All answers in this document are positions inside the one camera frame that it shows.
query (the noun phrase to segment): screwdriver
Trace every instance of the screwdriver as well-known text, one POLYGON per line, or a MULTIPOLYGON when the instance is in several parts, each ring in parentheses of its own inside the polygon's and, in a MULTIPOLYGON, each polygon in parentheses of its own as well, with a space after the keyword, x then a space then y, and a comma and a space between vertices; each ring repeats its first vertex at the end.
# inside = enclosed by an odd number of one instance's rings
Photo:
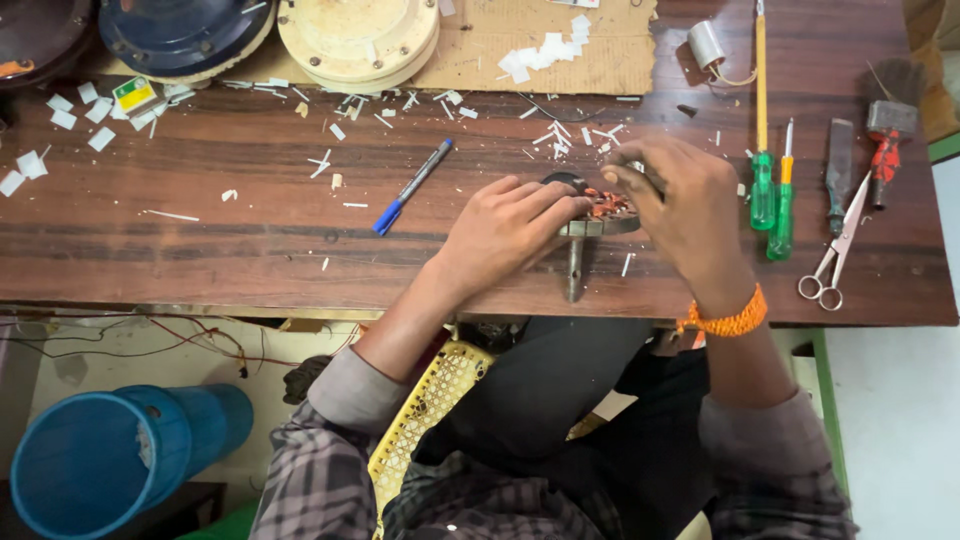
POLYGON ((770 180, 774 157, 767 152, 767 17, 763 0, 756 0, 756 154, 754 185, 750 189, 750 225, 758 231, 774 226, 774 185, 770 180))
POLYGON ((780 188, 777 224, 767 240, 767 258, 787 260, 793 253, 793 118, 786 128, 786 153, 780 159, 780 188))

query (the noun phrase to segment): dark blue motor housing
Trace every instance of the dark blue motor housing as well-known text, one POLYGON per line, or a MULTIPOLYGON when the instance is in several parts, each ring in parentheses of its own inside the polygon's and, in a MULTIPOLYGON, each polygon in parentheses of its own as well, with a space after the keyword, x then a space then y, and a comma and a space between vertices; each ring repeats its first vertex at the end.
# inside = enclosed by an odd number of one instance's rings
POLYGON ((100 37, 138 73, 184 77, 238 54, 263 30, 276 0, 103 0, 100 37))

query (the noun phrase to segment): blue marker pen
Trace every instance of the blue marker pen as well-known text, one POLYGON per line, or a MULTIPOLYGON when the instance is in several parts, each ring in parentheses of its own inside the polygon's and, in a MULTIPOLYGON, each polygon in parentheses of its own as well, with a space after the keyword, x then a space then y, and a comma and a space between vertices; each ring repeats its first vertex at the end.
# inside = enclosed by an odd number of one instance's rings
POLYGON ((396 197, 396 200, 393 201, 387 209, 383 210, 383 214, 380 216, 380 219, 376 220, 376 223, 373 224, 373 230, 377 234, 383 236, 390 229, 390 226, 394 224, 396 218, 400 215, 400 209, 403 208, 403 204, 407 202, 407 199, 414 194, 414 191, 420 187, 420 184, 426 180, 426 177, 433 172, 433 169, 437 168, 437 165, 440 163, 440 160, 446 156, 446 153, 450 151, 450 147, 453 146, 453 141, 447 139, 443 144, 440 145, 440 148, 433 151, 433 154, 430 155, 430 159, 423 164, 423 167, 417 171, 417 174, 414 175, 414 178, 407 183, 400 190, 400 194, 396 197))

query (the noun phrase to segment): blue bucket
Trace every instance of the blue bucket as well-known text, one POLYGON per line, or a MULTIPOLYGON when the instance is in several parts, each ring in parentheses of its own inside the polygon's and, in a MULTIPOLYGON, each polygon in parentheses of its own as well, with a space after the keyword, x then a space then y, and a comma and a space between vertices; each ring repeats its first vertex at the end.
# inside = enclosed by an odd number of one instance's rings
POLYGON ((230 384, 78 394, 27 428, 13 457, 13 504, 47 538, 99 538, 236 450, 252 426, 250 400, 230 384), (138 425, 150 439, 149 469, 138 425))

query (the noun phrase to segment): scissors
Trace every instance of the scissors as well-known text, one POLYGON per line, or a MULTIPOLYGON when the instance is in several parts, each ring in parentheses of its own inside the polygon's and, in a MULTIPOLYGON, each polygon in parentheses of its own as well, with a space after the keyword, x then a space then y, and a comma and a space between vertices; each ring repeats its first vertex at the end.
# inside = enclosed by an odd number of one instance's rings
POLYGON ((863 211, 863 203, 867 199, 869 181, 870 173, 867 173, 866 178, 860 183, 859 189, 856 190, 856 195, 853 196, 853 202, 850 203, 850 209, 847 210, 847 215, 843 218, 843 231, 830 242, 827 254, 824 255, 820 266, 817 266, 817 271, 814 272, 812 276, 803 276, 800 278, 800 282, 797 283, 797 290, 801 296, 807 300, 816 300, 820 304, 820 307, 827 311, 836 311, 843 305, 843 293, 837 288, 837 282, 840 281, 840 271, 843 270, 843 263, 847 260, 847 252, 853 243, 853 234, 856 233, 856 226, 860 224, 860 213, 863 211), (833 268, 833 279, 830 280, 830 286, 826 287, 823 282, 820 281, 820 276, 827 270, 827 266, 829 266, 834 257, 837 258, 837 264, 833 268), (804 282, 807 281, 816 283, 817 288, 815 294, 806 294, 804 292, 804 282), (824 298, 827 296, 836 297, 836 306, 824 303, 824 298))

